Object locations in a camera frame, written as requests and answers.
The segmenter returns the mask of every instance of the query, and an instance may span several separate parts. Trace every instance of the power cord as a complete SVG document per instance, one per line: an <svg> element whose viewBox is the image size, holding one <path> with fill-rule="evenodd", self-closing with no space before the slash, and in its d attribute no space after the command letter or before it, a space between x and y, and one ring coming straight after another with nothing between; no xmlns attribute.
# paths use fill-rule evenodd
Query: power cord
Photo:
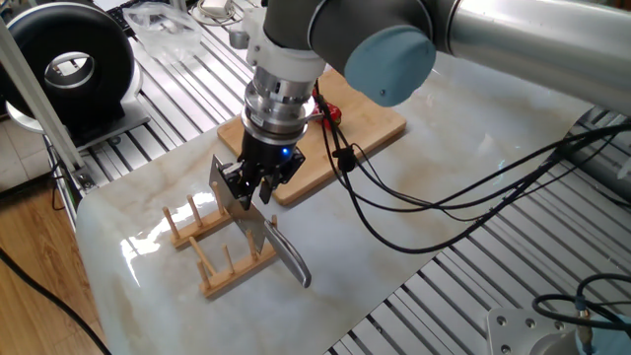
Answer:
<svg viewBox="0 0 631 355"><path fill-rule="evenodd" d="M581 149L583 149L584 147L596 142L597 140L600 140L604 137L607 136L612 136L615 135L617 133L620 133L622 131L627 131L627 130L631 130L631 124L621 124L618 126L613 126L613 127L605 127L605 128L601 128L598 130L594 130L594 131L589 131L589 132L585 132L582 134L578 134L578 135L574 135L572 137L567 137L564 138L558 142L549 144L546 147L543 147L535 152L533 152L532 154L508 165L506 168L474 183L473 185L447 197L444 198L438 202L434 202L434 203L430 203L428 201L424 201L415 197L411 197L409 195L405 195L403 193L394 191L393 189L389 188L379 177L379 175L377 174L375 168L372 166L372 164L370 164L370 162L368 162L368 157L366 157L365 153L363 153L363 151L361 151L360 148L360 152L362 153L362 155L365 157L365 160L367 161L367 163L369 164L369 167L371 168L371 170L373 171L373 173L375 174L375 176L373 177L365 168L362 167L361 163L357 160L357 158L355 157L355 154L353 152L353 147L356 147L356 144L352 144L349 145L347 139L344 137L344 134L341 132L341 130L339 130L339 128L337 127L337 125L333 122L332 118L331 118L331 114L330 111L328 109L328 106L326 104L326 101L324 100L324 97L321 95L320 91L319 91L319 84L316 81L315 82L315 101L320 109L320 111L323 113L324 119L327 120L329 126L331 127L331 134L333 137L333 143L335 145L335 151L333 151L331 153L331 149L329 147L328 144L328 138L327 138L327 134L326 134L326 129L324 127L324 125L322 126L322 135L323 135L323 140L324 140L324 146L326 148L326 153L327 153L327 158L328 161L331 165L331 169L333 170L336 178L340 181L340 183L342 184L342 186L348 191L349 196L351 198L351 201L353 203L353 206L360 218L360 220L362 221L362 223L364 224L364 226L366 227L366 229L377 239L379 240L381 243L385 244L386 246L388 246L391 249L395 249L397 251L400 252L404 252L404 253L425 253L425 252L432 252L432 251L437 251L446 247L449 247L451 245L453 245L454 243L458 242L459 240L465 238L466 236L468 236L471 232L475 231L476 229L478 229L479 227L481 227L486 221L488 221L489 219L491 219L493 216L497 215L503 208L505 208L506 206L508 206L509 204L513 203L514 201L516 201L518 198L520 198L520 196L522 196L525 191L534 184L534 182L539 179L540 177L542 177L544 174L546 174L552 167L554 167L556 164L558 164L561 161L561 157L557 156L557 157L552 157L550 158L548 161L546 161L545 163L543 163L541 166L539 166L539 168L537 168L535 171L533 171L532 173L526 175L525 177L515 181L514 183L499 189L498 191L489 194L486 197L474 200L474 201L470 201L470 202L466 202L466 203L461 203L461 204L456 204L456 205L446 205L447 202L450 202L452 200L454 200L457 197L460 197L464 194L466 194L467 192L470 192L472 190L474 190L476 187L480 186L481 184L488 182L489 180L511 170L514 169L528 161L530 161L533 158L536 158L537 156L544 154L552 149L556 149L556 148L560 148L560 147L564 147L566 148L566 151L568 153L573 153L573 152L577 152ZM344 147L342 148L342 145L340 143L340 139L344 144ZM337 158L338 159L338 166L337 168L335 167L334 163L333 163L333 158ZM378 203L375 203L359 194L357 194L351 184L351 180L348 176L348 173L350 173L355 167L359 167L360 170L362 171L362 173L364 173L364 175L366 175L367 178L369 178L377 187L379 187L380 189L384 190L385 192L387 192L388 194L403 200L407 203L410 203L412 205L418 206L416 208L391 208L391 207L387 207L387 206L382 206ZM429 247L429 248L404 248L401 246L397 246L395 244L393 244L392 242L388 241L387 239L385 239L384 237L382 237L369 223L369 221L367 220L366 216L364 215L361 206L359 205L358 200L362 200L363 202L368 203L369 205L376 207L376 208L380 208L389 212L400 212L400 213L410 213L410 212L421 212L421 211L426 211L429 209L435 209L435 210L440 210L443 212L446 212L447 210L458 210L458 209L462 209L462 208L467 208L467 207L471 207L471 206L475 206L475 205L479 205L481 203L484 203L486 201L489 201L497 196L500 195L504 195L506 193L509 193L507 196L505 196L502 201L495 206L494 208L491 208L489 212L472 218L472 219L459 219L461 221L474 221L474 223L469 226L468 228L466 228L462 233L458 234L457 236L449 239L448 241L435 245L433 247Z"/></svg>
<svg viewBox="0 0 631 355"><path fill-rule="evenodd" d="M90 336L92 341L97 345L99 350L105 355L111 355L105 344L99 339L99 336L90 328L90 326L74 312L70 306L66 305L57 296L46 290L37 281L33 280L29 274L27 274L2 248L0 248L0 259L13 271L22 281L29 285L34 290L38 291L43 297L52 302L61 311L63 311L68 317L70 317L75 323L77 323L83 331Z"/></svg>
<svg viewBox="0 0 631 355"><path fill-rule="evenodd" d="M550 318L552 320L564 321L569 324L575 324L579 326L579 338L583 343L583 351L587 354L593 354L594 349L592 347L593 332L592 328L620 330L626 332L627 336L631 339L631 323L627 323L622 320L618 315L612 311L606 309L604 306L629 304L631 302L608 302L608 303L593 303L586 299L583 292L589 284L598 280L616 280L631 283L631 276L613 274L613 273L601 273L590 276L579 283L576 290L576 296L567 295L542 295L534 298L532 301L532 308L540 315ZM541 307L541 303L546 301L568 301L575 305L576 310L579 312L578 317L570 317L565 315L559 315L554 312L550 312ZM593 311L603 316L606 321L591 320L589 319L588 310Z"/></svg>

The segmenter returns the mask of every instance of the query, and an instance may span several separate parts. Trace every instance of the silver robot arm segment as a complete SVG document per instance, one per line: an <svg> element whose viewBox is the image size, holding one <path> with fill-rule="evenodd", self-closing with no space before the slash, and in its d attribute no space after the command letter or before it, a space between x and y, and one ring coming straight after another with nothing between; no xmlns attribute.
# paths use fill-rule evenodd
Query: silver robot arm segment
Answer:
<svg viewBox="0 0 631 355"><path fill-rule="evenodd" d="M629 34L631 14L564 0L270 0L231 33L256 72L225 179L247 206L261 179L267 202L291 178L324 62L382 106L409 98L438 50L631 115Z"/></svg>

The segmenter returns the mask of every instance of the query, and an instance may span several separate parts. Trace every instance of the metal bracket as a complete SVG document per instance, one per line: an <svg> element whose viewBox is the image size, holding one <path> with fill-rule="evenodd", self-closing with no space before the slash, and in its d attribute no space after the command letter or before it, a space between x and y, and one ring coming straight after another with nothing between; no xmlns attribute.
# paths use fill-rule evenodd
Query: metal bracket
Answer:
<svg viewBox="0 0 631 355"><path fill-rule="evenodd" d="M576 327L558 320L548 319L538 313L517 309L493 309L487 316L491 355L542 355L558 335L567 334L574 339ZM564 347L556 355L578 354L576 346Z"/></svg>
<svg viewBox="0 0 631 355"><path fill-rule="evenodd" d="M90 175L88 167L83 167L72 173L72 177L81 185L86 193L91 189L96 188L97 185Z"/></svg>

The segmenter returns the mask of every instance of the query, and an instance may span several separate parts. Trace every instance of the white marble surface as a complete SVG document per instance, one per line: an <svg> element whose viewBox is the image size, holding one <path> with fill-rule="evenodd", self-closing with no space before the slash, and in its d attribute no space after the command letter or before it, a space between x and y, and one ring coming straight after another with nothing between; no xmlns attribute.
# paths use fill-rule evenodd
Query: white marble surface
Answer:
<svg viewBox="0 0 631 355"><path fill-rule="evenodd" d="M393 188L436 200L562 138L590 107L439 56L426 84L396 108L408 119L405 133L373 163ZM216 208L207 185L212 154L234 160L214 130L80 204L77 241L114 354L321 354L432 257L379 244L333 182L289 208L257 204L266 216L279 215L280 231L312 272L311 288L302 289L277 260L223 297L206 300L197 288L195 253L172 247L161 208L169 206L181 226L192 221L188 193L202 212ZM505 186L534 166L461 200ZM357 172L351 178L359 192L399 205ZM465 228L435 212L365 212L383 235L411 248L442 242ZM224 267L221 243L228 243L233 258L247 253L245 238L231 225L200 242L216 268Z"/></svg>

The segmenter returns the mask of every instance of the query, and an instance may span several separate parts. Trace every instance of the wooden base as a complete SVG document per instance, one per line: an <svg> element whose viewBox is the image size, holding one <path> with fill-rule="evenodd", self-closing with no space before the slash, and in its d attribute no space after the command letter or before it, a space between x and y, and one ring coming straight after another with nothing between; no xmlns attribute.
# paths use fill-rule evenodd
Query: wooden base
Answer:
<svg viewBox="0 0 631 355"><path fill-rule="evenodd" d="M256 252L254 239L252 238L252 231L247 230L245 232L245 237L247 238L247 245L249 246L249 255L233 264L230 259L228 247L226 245L222 245L222 250L228 267L221 272L217 272L215 270L213 265L210 263L210 260L208 260L202 249L197 244L196 238L203 234L212 233L221 229L232 221L232 217L228 211L224 209L224 205L219 198L219 193L217 193L217 182L213 182L211 187L215 192L215 199L217 200L218 208L217 211L204 217L200 217L199 211L193 201L193 197L191 195L186 196L195 221L180 230L175 225L171 212L169 212L169 208L165 206L162 209L165 214L165 218L167 218L169 226L171 227L171 243L173 243L176 248L185 244L190 244L195 249L197 256L199 256L199 260L197 261L197 270L199 271L199 276L201 277L199 289L205 297L210 297L216 294L228 285L246 276L248 273L253 272L257 268L263 267L263 264L267 260L276 255L276 251L270 243L264 244L261 251ZM278 224L278 219L275 215L272 216L272 224L274 226Z"/></svg>
<svg viewBox="0 0 631 355"><path fill-rule="evenodd" d="M232 217L226 211L223 211L222 214L220 211L215 211L209 215L206 215L201 218L202 226L198 227L197 222L193 222L184 228L177 230L179 234L179 238L175 238L175 235L171 233L171 243L176 248L179 248L185 244L188 244L188 238L193 237L195 239L199 238L201 235L206 233L211 234L219 231L220 229L227 226L231 221Z"/></svg>
<svg viewBox="0 0 631 355"><path fill-rule="evenodd" d="M231 272L230 268L226 268L208 279L210 281L210 288L202 282L199 284L199 289L205 297L210 297L233 282L236 282L240 278L244 277L248 273L254 271L256 268L259 268L259 266L274 257L274 255L276 255L276 251L272 245L270 243L265 243L256 260L254 260L251 255L245 256L233 265L235 269L234 273Z"/></svg>

